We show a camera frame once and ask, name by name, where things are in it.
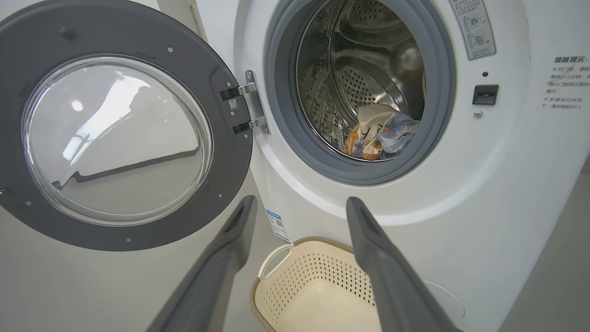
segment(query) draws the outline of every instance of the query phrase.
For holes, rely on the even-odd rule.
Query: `barcode label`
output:
[[[285,230],[285,225],[283,224],[283,219],[281,219],[281,216],[268,210],[266,210],[266,213],[268,215],[268,220],[270,221],[270,226],[273,228],[274,234],[285,241],[289,241],[289,237],[287,236],[287,231]]]
[[[237,110],[238,109],[238,102],[235,99],[230,99],[228,101],[228,103],[230,104],[231,110]]]

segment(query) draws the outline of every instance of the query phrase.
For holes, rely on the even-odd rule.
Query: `laundry basket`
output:
[[[284,250],[290,252],[265,271]],[[250,307],[269,332],[381,331],[371,282],[352,248],[322,237],[270,253],[250,291]]]

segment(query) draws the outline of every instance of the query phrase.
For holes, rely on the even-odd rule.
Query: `basket handle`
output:
[[[289,253],[287,254],[287,256],[285,256],[285,258],[283,258],[283,260],[280,263],[278,263],[277,266],[275,266],[272,271],[270,271],[267,275],[264,275],[264,270],[266,270],[268,263],[270,263],[270,261],[276,255],[278,255],[278,253],[285,251],[287,249],[289,249]],[[287,260],[287,258],[289,258],[289,256],[291,256],[291,254],[293,253],[294,250],[295,250],[295,245],[292,243],[282,245],[282,246],[278,247],[277,249],[273,250],[273,252],[271,252],[270,255],[268,255],[268,257],[266,257],[266,259],[264,260],[264,263],[262,263],[262,266],[260,267],[260,270],[258,272],[258,277],[260,278],[260,280],[265,280],[271,274],[273,274],[273,272],[276,271]]]

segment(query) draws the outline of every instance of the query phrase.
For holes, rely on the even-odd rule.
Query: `qr code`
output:
[[[231,110],[237,110],[238,109],[238,102],[236,102],[235,99],[230,99],[228,101],[228,103],[230,103]]]

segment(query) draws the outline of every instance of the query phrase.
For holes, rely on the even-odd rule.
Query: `door hinge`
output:
[[[270,134],[266,117],[264,115],[264,109],[260,101],[260,95],[258,94],[258,83],[256,81],[256,74],[254,70],[246,70],[246,82],[245,86],[237,86],[231,89],[227,89],[221,92],[221,98],[228,100],[236,98],[238,96],[249,96],[250,97],[250,119],[254,119],[248,122],[248,126],[251,129],[260,128],[265,134]]]

